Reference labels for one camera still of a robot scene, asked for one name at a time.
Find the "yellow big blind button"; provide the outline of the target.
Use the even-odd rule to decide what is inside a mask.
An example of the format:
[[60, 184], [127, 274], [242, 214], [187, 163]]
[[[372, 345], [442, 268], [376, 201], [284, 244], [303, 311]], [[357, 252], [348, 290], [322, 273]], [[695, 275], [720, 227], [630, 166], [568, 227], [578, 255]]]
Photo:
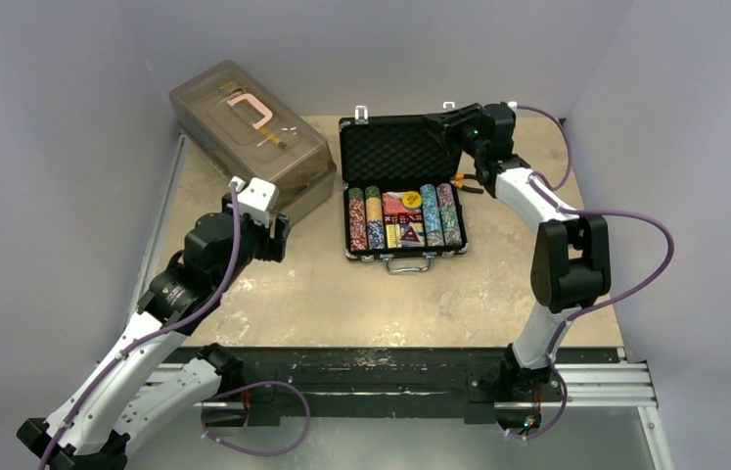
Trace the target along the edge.
[[423, 198], [417, 191], [407, 191], [401, 197], [402, 205], [409, 211], [418, 211], [422, 202]]

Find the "red triangle all-in marker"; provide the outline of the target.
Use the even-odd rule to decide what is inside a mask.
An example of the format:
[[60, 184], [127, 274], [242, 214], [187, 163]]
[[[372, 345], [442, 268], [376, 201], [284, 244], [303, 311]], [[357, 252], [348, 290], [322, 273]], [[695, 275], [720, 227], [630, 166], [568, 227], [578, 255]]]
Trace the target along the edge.
[[426, 245], [425, 233], [420, 232], [415, 223], [400, 224], [397, 242], [400, 248], [423, 247]]

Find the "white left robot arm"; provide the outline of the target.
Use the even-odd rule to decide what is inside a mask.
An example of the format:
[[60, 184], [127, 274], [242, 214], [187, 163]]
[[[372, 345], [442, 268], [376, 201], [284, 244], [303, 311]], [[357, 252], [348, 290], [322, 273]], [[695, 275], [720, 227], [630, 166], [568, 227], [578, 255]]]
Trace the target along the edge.
[[212, 396], [230, 400], [241, 391], [242, 361], [217, 345], [203, 348], [147, 393], [141, 388], [219, 307], [253, 260], [283, 260], [290, 224], [274, 210], [278, 198], [268, 181], [231, 180], [221, 211], [197, 220], [86, 381], [47, 417], [29, 418], [17, 431], [39, 468], [122, 469], [186, 408]]

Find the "red card deck box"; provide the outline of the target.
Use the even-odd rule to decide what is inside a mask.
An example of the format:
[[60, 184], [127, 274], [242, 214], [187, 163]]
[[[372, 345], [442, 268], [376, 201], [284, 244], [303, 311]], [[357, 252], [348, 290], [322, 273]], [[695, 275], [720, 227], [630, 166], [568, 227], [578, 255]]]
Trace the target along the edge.
[[383, 193], [384, 214], [387, 214], [387, 213], [413, 214], [413, 213], [419, 213], [421, 211], [421, 208], [418, 211], [409, 211], [402, 205], [401, 197], [405, 192], [407, 192], [407, 191], [395, 191], [395, 192], [384, 192]]

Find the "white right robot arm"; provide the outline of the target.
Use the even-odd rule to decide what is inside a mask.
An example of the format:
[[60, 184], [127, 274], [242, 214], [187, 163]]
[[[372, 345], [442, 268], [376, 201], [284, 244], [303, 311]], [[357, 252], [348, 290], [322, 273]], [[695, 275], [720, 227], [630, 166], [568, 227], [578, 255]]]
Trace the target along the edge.
[[473, 104], [424, 121], [447, 151], [473, 159], [480, 185], [535, 234], [529, 274], [535, 304], [496, 380], [507, 396], [521, 399], [550, 376], [573, 315], [609, 293], [612, 274], [607, 221], [576, 213], [516, 154], [517, 107]]

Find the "blue yellow card deck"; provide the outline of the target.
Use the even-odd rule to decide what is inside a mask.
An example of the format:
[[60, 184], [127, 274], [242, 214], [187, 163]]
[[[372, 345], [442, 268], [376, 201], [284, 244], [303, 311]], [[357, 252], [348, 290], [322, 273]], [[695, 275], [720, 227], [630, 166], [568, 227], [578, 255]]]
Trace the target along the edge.
[[[415, 223], [418, 226], [418, 229], [420, 232], [424, 232], [424, 227], [421, 222], [402, 222], [400, 224], [405, 223]], [[397, 236], [399, 232], [399, 225], [386, 225], [386, 240], [387, 240], [387, 247], [389, 249], [407, 249], [407, 248], [400, 248], [397, 242]]]

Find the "black poker set case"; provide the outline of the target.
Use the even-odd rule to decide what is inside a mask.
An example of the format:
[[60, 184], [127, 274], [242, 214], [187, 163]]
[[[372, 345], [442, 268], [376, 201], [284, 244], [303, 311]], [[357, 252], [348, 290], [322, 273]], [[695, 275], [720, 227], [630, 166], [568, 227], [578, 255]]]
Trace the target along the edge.
[[[464, 211], [452, 177], [458, 173], [461, 151], [444, 143], [442, 127], [431, 114], [364, 117], [360, 106], [354, 116], [338, 123], [343, 180], [344, 254], [351, 262], [382, 262], [390, 274], [423, 272], [436, 258], [462, 256], [468, 251]], [[445, 184], [455, 203], [459, 241], [433, 247], [354, 247], [349, 210], [352, 189], [376, 187], [384, 192], [418, 190], [426, 184]]]

